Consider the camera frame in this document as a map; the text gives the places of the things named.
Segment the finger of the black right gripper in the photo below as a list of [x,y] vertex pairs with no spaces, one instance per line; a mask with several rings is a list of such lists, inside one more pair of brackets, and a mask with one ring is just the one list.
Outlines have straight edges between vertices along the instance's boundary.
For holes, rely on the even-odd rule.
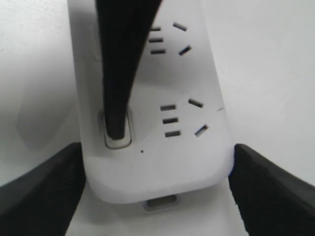
[[102,56],[103,107],[107,135],[125,136],[125,120],[134,77],[161,2],[97,0],[95,8]]

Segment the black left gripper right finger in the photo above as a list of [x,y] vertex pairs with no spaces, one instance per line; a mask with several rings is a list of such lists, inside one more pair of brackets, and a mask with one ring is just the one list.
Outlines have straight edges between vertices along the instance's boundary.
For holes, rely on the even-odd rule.
[[249,235],[315,234],[315,187],[254,149],[235,145],[228,181]]

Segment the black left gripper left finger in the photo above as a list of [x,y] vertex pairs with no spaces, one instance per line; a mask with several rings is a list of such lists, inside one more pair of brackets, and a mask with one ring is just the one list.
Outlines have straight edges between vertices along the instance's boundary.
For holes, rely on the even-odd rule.
[[0,188],[2,236],[64,236],[86,184],[80,143]]

